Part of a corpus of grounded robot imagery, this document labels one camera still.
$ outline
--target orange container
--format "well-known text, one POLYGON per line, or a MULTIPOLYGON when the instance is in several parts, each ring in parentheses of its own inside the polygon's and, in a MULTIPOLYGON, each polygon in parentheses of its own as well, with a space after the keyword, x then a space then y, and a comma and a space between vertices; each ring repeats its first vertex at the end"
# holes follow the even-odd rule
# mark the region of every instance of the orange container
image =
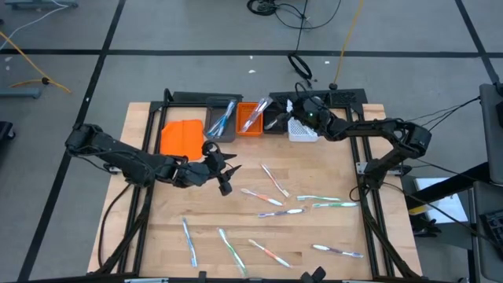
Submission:
POLYGON ((240 102, 237 104, 237 115, 236 115, 236 133, 245 137, 258 137, 262 134, 264 118, 263 114, 259 115, 259 118, 248 128, 247 131, 241 132, 241 128, 244 123, 250 117, 255 107, 259 103, 257 102, 240 102))

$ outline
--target white container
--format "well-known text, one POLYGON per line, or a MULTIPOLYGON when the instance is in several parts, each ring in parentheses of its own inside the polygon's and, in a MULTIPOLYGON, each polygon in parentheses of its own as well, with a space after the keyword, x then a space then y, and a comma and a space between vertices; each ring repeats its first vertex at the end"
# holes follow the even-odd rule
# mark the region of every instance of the white container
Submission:
MULTIPOLYGON (((292 102, 287 101, 286 111, 292 110, 292 102)), ((316 142, 320 137, 309 127, 302 125, 296 119, 290 118, 288 121, 288 139, 291 142, 316 142)))

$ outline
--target concrete floor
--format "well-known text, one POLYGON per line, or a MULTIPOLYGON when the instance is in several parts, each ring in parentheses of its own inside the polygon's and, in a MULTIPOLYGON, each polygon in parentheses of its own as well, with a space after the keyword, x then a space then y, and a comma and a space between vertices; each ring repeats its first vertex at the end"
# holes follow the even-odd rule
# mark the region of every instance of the concrete floor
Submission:
MULTIPOLYGON (((302 7, 301 1, 291 0, 302 7)), ((24 49, 99 50, 118 0, 79 1, 79 8, 55 13, 19 31, 14 42, 24 49)), ((335 8, 333 0, 311 1, 307 15, 320 24, 335 8)), ((499 36, 503 2, 464 0, 488 52, 503 52, 499 36)), ((305 32, 301 50, 340 50, 357 0, 343 0, 335 19, 305 32)), ((12 11, 0 5, 2 31, 42 14, 12 11)), ((282 14, 289 23, 295 18, 282 14)), ((113 37, 113 50, 291 50, 298 33, 272 17, 249 13, 245 1, 126 0, 113 37)), ((348 50, 410 52, 477 52, 454 0, 366 1, 348 50)), ((17 139, 0 164, 0 281, 15 281, 39 222, 64 153, 64 140, 83 101, 97 63, 94 55, 32 55, 31 59, 72 94, 52 86, 38 100, 0 99, 0 120, 15 123, 17 139)), ((337 57, 304 57, 326 89, 337 57)), ((491 59, 503 74, 503 59, 491 59)), ((19 55, 0 55, 0 86, 38 74, 19 55)), ((256 101, 269 92, 291 90, 299 81, 284 56, 118 56, 108 55, 90 102, 86 121, 119 137, 127 105, 159 100, 163 89, 243 94, 256 101)), ((476 58, 346 57, 340 88, 365 88, 370 103, 384 104, 387 115, 410 119, 460 104, 490 83, 476 58)), ((480 107, 463 108, 435 128, 424 157, 463 171, 486 160, 480 107)), ((446 176, 431 167, 417 176, 446 176)), ((53 217, 30 279, 85 274, 105 198, 108 176, 80 160, 72 160, 53 217)), ((417 241, 421 265, 432 279, 453 281, 467 275, 466 251, 417 241), (442 257, 442 264, 434 264, 442 257)))

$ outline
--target yellow cable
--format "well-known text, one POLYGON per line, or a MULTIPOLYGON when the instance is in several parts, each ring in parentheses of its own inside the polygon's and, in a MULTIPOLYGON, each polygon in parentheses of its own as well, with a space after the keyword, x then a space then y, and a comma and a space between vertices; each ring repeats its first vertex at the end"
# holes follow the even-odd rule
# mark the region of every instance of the yellow cable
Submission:
MULTIPOLYGON (((46 77, 48 80, 49 80, 49 83, 52 83, 53 85, 57 86, 57 87, 60 87, 61 89, 63 89, 64 91, 68 92, 69 94, 72 92, 71 90, 69 90, 66 86, 63 86, 62 84, 60 83, 56 83, 55 80, 51 79, 45 72, 43 72, 39 67, 37 67, 37 65, 35 65, 35 63, 33 63, 30 58, 28 58, 28 56, 26 56, 26 54, 24 54, 23 51, 21 51, 21 49, 19 47, 17 47, 16 44, 14 44, 14 42, 12 42, 12 40, 10 40, 7 35, 5 35, 3 32, 0 31, 0 35, 11 45, 13 46, 17 52, 19 52, 23 57, 24 59, 26 59, 26 61, 28 61, 28 63, 30 63, 30 65, 35 68, 35 70, 37 70, 40 75, 42 75, 43 77, 46 77)), ((34 81, 37 81, 37 82, 41 82, 42 80, 36 80, 36 79, 30 79, 28 81, 25 81, 25 82, 21 82, 21 83, 15 83, 13 84, 13 87, 15 86, 19 86, 19 85, 23 85, 23 84, 26 84, 26 83, 33 83, 34 81)))
POLYGON ((340 66, 342 66, 343 64, 344 50, 346 50, 346 44, 349 42, 349 38, 353 33, 354 27, 356 26, 356 21, 358 20, 358 16, 360 16, 360 12, 362 11, 362 7, 363 7, 363 0, 360 0, 360 3, 358 4, 358 9, 356 10, 356 14, 353 17, 353 24, 351 24, 351 28, 347 33, 346 40, 344 40, 343 49, 340 51, 339 63, 337 64, 337 73, 335 79, 333 80, 333 83, 337 83, 337 78, 339 77, 340 72, 340 66))

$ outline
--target wooden table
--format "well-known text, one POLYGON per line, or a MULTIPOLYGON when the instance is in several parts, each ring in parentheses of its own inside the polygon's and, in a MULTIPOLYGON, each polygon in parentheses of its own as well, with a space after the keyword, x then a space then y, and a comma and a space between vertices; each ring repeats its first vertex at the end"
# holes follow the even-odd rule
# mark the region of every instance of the wooden table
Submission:
MULTIPOLYGON (((149 103, 129 105, 120 139, 122 142, 141 148, 148 110, 149 103)), ((366 119, 384 118, 382 105, 364 105, 364 111, 366 119)), ((167 121, 204 121, 205 112, 205 108, 169 108, 167 121)), ((346 116, 343 110, 334 110, 334 113, 339 117, 346 116)), ((150 152, 153 151, 154 138, 152 137, 150 143, 150 152)), ((358 142, 362 155, 361 141, 358 142)), ((382 138, 370 138, 370 145, 374 157, 381 157, 391 149, 391 145, 382 138)), ((243 259, 250 277, 296 279, 305 271, 312 273, 318 266, 323 266, 327 272, 326 279, 372 278, 368 257, 354 259, 320 252, 310 247, 311 244, 323 244, 367 255, 360 207, 310 208, 313 201, 299 202, 295 198, 298 195, 322 195, 348 199, 350 189, 356 186, 349 139, 329 142, 320 138, 316 143, 292 143, 286 135, 263 135, 260 138, 237 137, 233 143, 222 143, 220 146, 224 153, 237 154, 236 158, 229 160, 232 165, 243 165, 232 177, 233 192, 229 196, 221 196, 216 180, 202 187, 194 186, 188 189, 156 183, 141 276, 197 277, 199 270, 205 270, 208 277, 241 277, 233 258, 218 235, 217 228, 221 227, 225 229, 229 242, 243 259), (291 196, 287 200, 274 187, 259 166, 260 163, 268 165, 290 192, 291 196), (265 193, 284 201, 285 206, 282 208, 306 206, 308 211, 300 215, 259 219, 257 214, 260 212, 282 208, 245 195, 240 192, 241 188, 265 193), (191 267, 190 264, 190 251, 183 233, 182 216, 187 218, 189 224, 199 263, 197 268, 191 267), (294 267, 288 269, 279 265, 264 252, 251 246, 248 243, 249 238, 275 252, 294 267)), ((387 177, 386 182, 400 186, 396 177, 387 177)), ((111 177, 103 211, 125 185, 122 175, 111 177)), ((131 194, 132 189, 115 204, 108 216, 103 243, 104 260, 123 237, 131 194)), ((391 243, 412 270, 420 274, 419 259, 403 195, 396 189, 383 186, 380 196, 391 243)), ((136 240, 130 246, 127 270, 132 267, 135 242, 136 240)), ((380 259, 380 273, 384 274, 379 244, 376 245, 376 252, 380 259)), ((96 240, 89 271, 97 268, 96 240)))

